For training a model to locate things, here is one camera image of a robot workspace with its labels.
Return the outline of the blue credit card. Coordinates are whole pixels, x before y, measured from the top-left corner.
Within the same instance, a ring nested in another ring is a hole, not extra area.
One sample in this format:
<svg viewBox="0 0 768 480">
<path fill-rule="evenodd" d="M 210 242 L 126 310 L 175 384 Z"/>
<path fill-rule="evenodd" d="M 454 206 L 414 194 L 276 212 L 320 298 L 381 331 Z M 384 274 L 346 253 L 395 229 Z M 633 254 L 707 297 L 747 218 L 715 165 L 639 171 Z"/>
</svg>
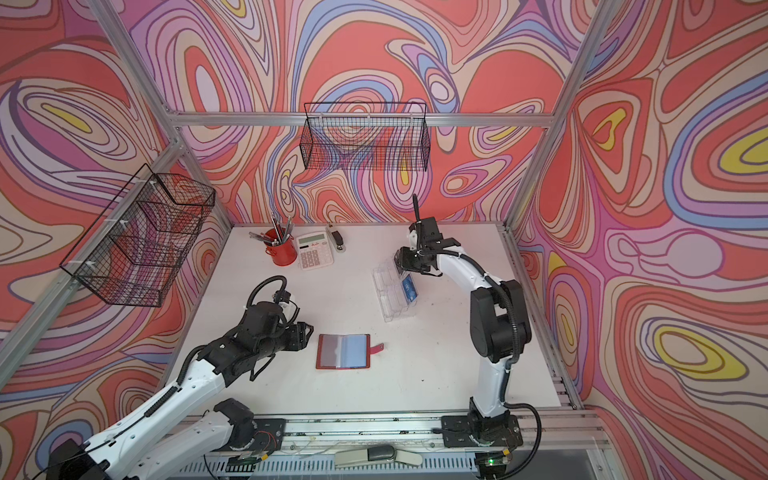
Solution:
<svg viewBox="0 0 768 480">
<path fill-rule="evenodd" d="M 415 284 L 413 283 L 411 275 L 410 274 L 406 275 L 401 280 L 401 284 L 402 284 L 402 288 L 403 288 L 403 291 L 404 291 L 404 296 L 405 296 L 406 302 L 408 304 L 414 303 L 416 301 L 417 297 L 418 297 L 418 293 L 417 293 L 417 290 L 415 288 Z"/>
</svg>

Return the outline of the clear acrylic card stand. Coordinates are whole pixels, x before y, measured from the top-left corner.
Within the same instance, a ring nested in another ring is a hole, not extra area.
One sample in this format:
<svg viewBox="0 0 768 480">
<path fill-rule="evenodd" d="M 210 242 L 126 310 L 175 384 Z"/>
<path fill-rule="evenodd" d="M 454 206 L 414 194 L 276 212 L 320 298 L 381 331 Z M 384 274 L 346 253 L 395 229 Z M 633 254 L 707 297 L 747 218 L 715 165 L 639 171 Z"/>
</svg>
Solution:
<svg viewBox="0 0 768 480">
<path fill-rule="evenodd" d="M 406 302 L 401 280 L 411 273 L 401 270 L 394 259 L 385 260 L 372 270 L 372 279 L 380 312 L 385 323 L 416 315 L 416 301 Z"/>
</svg>

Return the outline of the red leather card holder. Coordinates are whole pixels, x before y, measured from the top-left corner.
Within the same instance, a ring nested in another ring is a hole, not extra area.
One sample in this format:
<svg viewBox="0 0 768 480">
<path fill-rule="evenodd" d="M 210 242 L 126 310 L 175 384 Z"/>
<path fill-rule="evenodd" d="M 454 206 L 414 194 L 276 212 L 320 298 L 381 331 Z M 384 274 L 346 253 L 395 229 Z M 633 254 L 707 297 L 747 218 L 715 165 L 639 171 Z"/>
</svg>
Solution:
<svg viewBox="0 0 768 480">
<path fill-rule="evenodd" d="M 318 370 L 368 369 L 371 357 L 384 348 L 383 343 L 373 345 L 369 334 L 321 334 L 315 367 Z"/>
</svg>

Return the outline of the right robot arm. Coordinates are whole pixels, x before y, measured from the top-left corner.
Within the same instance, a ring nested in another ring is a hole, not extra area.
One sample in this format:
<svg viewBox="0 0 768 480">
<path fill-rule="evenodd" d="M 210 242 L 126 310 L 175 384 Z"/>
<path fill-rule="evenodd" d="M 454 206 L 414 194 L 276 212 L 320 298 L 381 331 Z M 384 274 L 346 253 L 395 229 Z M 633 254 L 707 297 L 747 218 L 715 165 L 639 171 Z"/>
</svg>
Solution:
<svg viewBox="0 0 768 480">
<path fill-rule="evenodd" d="M 532 340 L 522 286 L 491 275 L 460 242 L 443 236 L 433 217 L 416 219 L 409 226 L 408 241 L 394 256 L 396 267 L 404 273 L 446 276 L 469 295 L 470 339 L 482 358 L 468 412 L 441 420 L 444 444 L 461 447 L 472 442 L 510 450 L 521 446 L 506 391 L 512 367 Z"/>
</svg>

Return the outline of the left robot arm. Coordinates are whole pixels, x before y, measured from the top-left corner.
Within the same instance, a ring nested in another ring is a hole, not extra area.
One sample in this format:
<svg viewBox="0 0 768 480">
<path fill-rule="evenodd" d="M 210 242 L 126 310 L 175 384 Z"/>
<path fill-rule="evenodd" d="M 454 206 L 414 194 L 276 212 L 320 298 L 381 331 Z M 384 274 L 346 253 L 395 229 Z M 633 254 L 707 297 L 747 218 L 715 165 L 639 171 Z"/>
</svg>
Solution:
<svg viewBox="0 0 768 480">
<path fill-rule="evenodd" d="M 172 430 L 241 376 L 255 380 L 282 351 L 305 349 L 314 332 L 293 302 L 260 301 L 224 335 L 195 347 L 177 378 L 136 410 L 83 443 L 50 454 L 49 479 L 166 479 L 212 451 L 246 450 L 262 436 L 253 412 L 229 398 L 193 425 Z"/>
</svg>

